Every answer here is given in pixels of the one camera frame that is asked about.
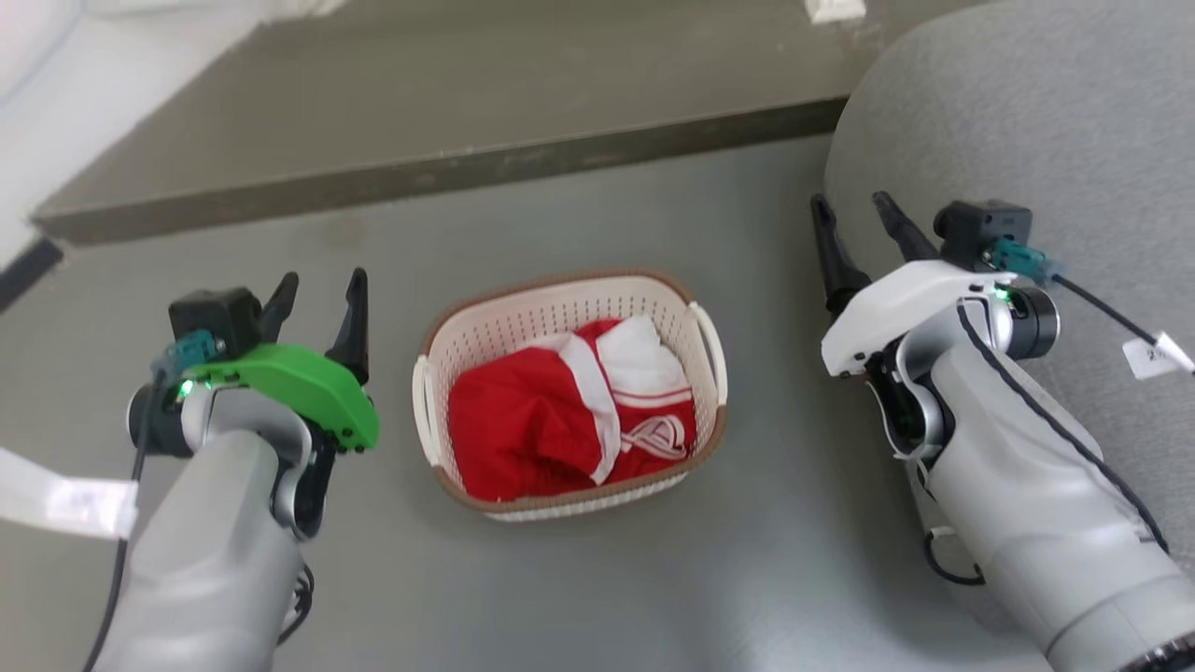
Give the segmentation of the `black baseboard strip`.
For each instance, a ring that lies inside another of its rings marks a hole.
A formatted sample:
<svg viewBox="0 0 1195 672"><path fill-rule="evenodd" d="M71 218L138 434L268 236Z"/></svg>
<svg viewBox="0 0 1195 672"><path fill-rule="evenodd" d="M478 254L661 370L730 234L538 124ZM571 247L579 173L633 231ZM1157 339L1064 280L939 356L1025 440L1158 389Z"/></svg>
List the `black baseboard strip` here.
<svg viewBox="0 0 1195 672"><path fill-rule="evenodd" d="M0 314L63 262L63 249L47 237L25 248L16 259L0 269Z"/></svg>

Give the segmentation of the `red and white garment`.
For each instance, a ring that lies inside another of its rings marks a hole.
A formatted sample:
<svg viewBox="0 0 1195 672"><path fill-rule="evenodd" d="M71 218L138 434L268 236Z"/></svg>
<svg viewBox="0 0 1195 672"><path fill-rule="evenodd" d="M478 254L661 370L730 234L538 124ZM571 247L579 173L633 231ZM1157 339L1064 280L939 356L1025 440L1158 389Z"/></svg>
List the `red and white garment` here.
<svg viewBox="0 0 1195 672"><path fill-rule="evenodd" d="M695 391L645 314L551 332L465 371L447 421L464 489L497 503L654 475L699 442Z"/></svg>

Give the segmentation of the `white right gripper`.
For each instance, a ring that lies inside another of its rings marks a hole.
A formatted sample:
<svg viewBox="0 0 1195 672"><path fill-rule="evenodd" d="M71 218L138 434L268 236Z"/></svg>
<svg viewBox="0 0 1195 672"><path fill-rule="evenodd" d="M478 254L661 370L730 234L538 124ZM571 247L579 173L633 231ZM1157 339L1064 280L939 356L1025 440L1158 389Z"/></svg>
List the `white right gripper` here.
<svg viewBox="0 0 1195 672"><path fill-rule="evenodd" d="M825 288L825 310L836 318L821 341L832 377L862 374L870 356L961 299L987 299L1012 271L975 273L938 259L934 243L887 191L872 194L880 225L908 262L871 285L854 264L836 228L836 214L822 194L810 198L811 230Z"/></svg>

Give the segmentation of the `white plastic laundry basket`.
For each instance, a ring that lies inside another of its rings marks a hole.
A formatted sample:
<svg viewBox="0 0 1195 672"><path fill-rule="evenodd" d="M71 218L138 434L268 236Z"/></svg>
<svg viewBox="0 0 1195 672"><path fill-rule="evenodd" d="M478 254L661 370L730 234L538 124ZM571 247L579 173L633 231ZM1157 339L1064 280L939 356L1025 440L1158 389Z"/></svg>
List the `white plastic laundry basket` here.
<svg viewBox="0 0 1195 672"><path fill-rule="evenodd" d="M507 356L534 337L601 318L648 314L695 391L695 456L678 468L612 485L497 503L471 497L451 442L448 395L462 371ZM682 281L646 268L572 273L460 303L433 324L413 366L415 430L443 491L495 523L546 523L652 497L716 456L728 424L728 366L721 332Z"/></svg>

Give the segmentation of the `grey fabric sofa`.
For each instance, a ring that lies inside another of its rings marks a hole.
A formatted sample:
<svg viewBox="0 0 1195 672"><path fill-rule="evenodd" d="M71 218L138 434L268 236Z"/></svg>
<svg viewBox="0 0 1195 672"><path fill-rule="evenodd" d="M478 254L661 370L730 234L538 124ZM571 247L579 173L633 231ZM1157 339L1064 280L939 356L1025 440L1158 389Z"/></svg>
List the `grey fabric sofa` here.
<svg viewBox="0 0 1195 672"><path fill-rule="evenodd" d="M876 273L900 263L881 190L923 227L952 201L1032 210L1064 276L1195 356L1195 0L999 0L903 35L825 166Z"/></svg>

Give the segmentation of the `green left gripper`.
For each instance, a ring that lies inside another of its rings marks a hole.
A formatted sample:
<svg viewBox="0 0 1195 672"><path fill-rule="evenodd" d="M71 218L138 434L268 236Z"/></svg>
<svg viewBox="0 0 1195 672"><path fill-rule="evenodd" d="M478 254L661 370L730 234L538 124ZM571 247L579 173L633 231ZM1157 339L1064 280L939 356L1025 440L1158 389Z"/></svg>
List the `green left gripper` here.
<svg viewBox="0 0 1195 672"><path fill-rule="evenodd" d="M252 387L329 430L347 450L372 450L380 436L380 420L364 387L370 381L370 279L363 268L351 273L345 314L325 356L304 346L276 343L298 288L298 273L287 271L264 303L258 331L266 344L235 360L198 364L186 375Z"/></svg>

